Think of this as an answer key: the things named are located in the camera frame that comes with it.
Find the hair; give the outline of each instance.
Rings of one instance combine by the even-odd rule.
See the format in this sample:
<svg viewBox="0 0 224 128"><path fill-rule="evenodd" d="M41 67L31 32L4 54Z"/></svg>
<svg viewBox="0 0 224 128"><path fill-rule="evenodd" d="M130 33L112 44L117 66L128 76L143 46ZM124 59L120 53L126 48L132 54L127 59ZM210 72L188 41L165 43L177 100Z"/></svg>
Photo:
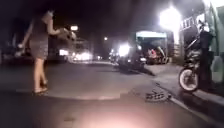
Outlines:
<svg viewBox="0 0 224 128"><path fill-rule="evenodd" d="M36 11L35 11L35 18L40 18L43 17L47 12L53 12L52 7L50 6L50 3L46 3L45 5L39 7Z"/></svg>

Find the bare leg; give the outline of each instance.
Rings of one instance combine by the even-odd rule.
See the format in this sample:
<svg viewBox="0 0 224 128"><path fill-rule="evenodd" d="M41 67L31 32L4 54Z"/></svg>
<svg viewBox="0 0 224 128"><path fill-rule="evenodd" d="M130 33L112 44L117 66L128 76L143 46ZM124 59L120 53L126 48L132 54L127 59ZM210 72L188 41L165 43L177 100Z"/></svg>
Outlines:
<svg viewBox="0 0 224 128"><path fill-rule="evenodd" d="M41 65L43 63L42 59L35 59L35 67L34 67L34 91L35 93L41 92L42 89L40 87L40 77L41 77Z"/></svg>
<svg viewBox="0 0 224 128"><path fill-rule="evenodd" d="M44 61L45 60L43 60L43 64L41 65L41 80L43 81L43 84L47 84L48 80L44 72Z"/></svg>

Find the curb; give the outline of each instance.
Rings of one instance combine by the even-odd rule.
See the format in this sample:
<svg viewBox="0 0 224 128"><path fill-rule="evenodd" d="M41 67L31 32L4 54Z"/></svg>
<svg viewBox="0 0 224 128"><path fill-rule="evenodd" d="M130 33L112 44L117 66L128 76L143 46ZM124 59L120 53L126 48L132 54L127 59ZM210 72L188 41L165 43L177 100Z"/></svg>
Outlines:
<svg viewBox="0 0 224 128"><path fill-rule="evenodd" d="M215 126L215 128L224 128L224 124L220 123L214 119L212 119L211 117L201 113L201 112L197 112L195 110L192 110L190 108L188 108L187 105L185 105L181 100L178 100L177 98L175 98L175 94L173 94L171 91L163 88L160 86L160 84L158 82L156 82L156 86L169 92L171 94L171 98L170 101L172 101L173 103L175 103L176 105L180 106L181 108L187 110L188 112L194 114L195 116L199 117L200 119L204 120L205 122L210 123L211 125Z"/></svg>

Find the woman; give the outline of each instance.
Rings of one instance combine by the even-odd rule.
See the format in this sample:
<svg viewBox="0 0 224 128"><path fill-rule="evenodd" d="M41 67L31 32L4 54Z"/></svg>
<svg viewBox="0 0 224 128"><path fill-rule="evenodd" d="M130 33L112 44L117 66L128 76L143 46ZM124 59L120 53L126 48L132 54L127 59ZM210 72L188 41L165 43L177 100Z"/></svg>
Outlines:
<svg viewBox="0 0 224 128"><path fill-rule="evenodd" d="M34 66L34 92L41 93L47 91L47 78L44 73L44 61L48 55L48 35L58 35L60 30L53 28L53 12L48 11L44 15L34 18L28 28L24 40L19 45L25 48L25 44L30 39L31 54L35 59Z"/></svg>

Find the street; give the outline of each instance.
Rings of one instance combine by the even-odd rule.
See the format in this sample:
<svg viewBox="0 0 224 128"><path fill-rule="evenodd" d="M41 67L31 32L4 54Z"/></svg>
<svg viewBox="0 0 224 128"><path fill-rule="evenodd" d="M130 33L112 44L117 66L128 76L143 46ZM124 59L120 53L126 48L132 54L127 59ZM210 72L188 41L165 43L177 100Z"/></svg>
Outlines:
<svg viewBox="0 0 224 128"><path fill-rule="evenodd" d="M109 63L51 64L46 71L49 90L37 96L31 65L1 68L1 128L213 128L168 98L145 100L147 90L169 95L154 76Z"/></svg>

